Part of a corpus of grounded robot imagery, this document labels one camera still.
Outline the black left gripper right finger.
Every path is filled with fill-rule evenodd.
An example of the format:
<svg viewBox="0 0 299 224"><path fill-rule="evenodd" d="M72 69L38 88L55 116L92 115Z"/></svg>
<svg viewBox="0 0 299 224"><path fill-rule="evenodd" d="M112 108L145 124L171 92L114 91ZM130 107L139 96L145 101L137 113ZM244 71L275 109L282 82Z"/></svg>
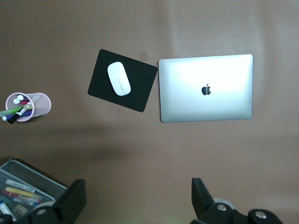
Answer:
<svg viewBox="0 0 299 224"><path fill-rule="evenodd" d="M192 178L192 205L197 218L192 224L281 224L272 212L252 209L247 215L236 210L230 201L213 199L200 178Z"/></svg>

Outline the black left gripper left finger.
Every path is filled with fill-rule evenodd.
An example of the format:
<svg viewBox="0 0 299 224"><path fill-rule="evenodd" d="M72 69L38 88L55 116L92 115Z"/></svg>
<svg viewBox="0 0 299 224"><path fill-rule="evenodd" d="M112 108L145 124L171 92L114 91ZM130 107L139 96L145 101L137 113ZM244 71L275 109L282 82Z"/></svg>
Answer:
<svg viewBox="0 0 299 224"><path fill-rule="evenodd" d="M86 205L85 180L75 180L52 206L42 206L20 220L1 215L2 224L73 224Z"/></svg>

